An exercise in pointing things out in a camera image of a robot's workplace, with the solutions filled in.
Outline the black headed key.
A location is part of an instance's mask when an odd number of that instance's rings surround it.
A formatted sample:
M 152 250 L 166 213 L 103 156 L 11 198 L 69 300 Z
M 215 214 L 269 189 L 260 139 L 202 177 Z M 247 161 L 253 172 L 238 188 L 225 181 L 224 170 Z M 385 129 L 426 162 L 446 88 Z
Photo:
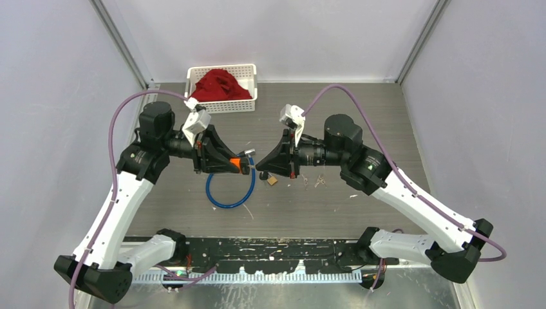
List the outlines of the black headed key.
M 254 165 L 250 167 L 250 171 L 256 180 L 266 181 L 270 178 L 270 174 L 267 171 L 258 171 Z

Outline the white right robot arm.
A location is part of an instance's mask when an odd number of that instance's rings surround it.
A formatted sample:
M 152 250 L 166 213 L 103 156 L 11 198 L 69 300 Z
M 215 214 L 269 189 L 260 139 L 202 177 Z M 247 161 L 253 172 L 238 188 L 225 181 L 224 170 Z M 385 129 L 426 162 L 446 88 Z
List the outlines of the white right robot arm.
M 322 139 L 304 135 L 298 140 L 295 124 L 288 120 L 277 146 L 256 167 L 294 179 L 302 166 L 323 165 L 338 166 L 347 185 L 387 203 L 423 230 L 415 235 L 368 227 L 355 248 L 363 263 L 405 259 L 429 265 L 454 283 L 467 281 L 493 225 L 450 211 L 420 189 L 384 154 L 363 143 L 362 128 L 348 115 L 329 116 Z

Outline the orange black padlock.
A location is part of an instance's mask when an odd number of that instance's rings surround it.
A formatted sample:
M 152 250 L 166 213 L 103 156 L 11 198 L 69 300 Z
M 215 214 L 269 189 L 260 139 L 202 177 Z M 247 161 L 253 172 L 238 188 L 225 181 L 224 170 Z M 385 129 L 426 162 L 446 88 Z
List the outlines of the orange black padlock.
M 246 156 L 231 158 L 230 163 L 238 168 L 240 174 L 248 175 L 251 172 L 251 163 Z

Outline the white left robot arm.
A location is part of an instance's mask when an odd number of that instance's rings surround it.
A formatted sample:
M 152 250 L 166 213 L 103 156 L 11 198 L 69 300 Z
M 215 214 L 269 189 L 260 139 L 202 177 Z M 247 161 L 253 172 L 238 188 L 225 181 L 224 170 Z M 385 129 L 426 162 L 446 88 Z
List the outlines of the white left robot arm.
M 56 273 L 75 289 L 115 304 L 126 295 L 132 280 L 151 267 L 187 261 L 186 237 L 170 229 L 161 229 L 145 243 L 120 253 L 138 208 L 171 157 L 190 159 L 197 173 L 251 172 L 250 161 L 236 156 L 220 140 L 204 108 L 193 111 L 179 130 L 174 121 L 168 103 L 144 106 L 137 138 L 114 167 L 113 185 L 99 215 L 73 253 L 59 256 L 54 264 Z

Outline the brass padlock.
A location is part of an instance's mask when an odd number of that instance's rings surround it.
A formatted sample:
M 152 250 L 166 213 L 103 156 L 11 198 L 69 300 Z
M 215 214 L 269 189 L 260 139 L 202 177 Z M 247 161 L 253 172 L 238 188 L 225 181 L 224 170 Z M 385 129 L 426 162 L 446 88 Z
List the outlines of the brass padlock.
M 278 179 L 274 176 L 270 176 L 268 177 L 267 179 L 267 183 L 271 186 L 275 185 L 276 183 L 278 183 Z

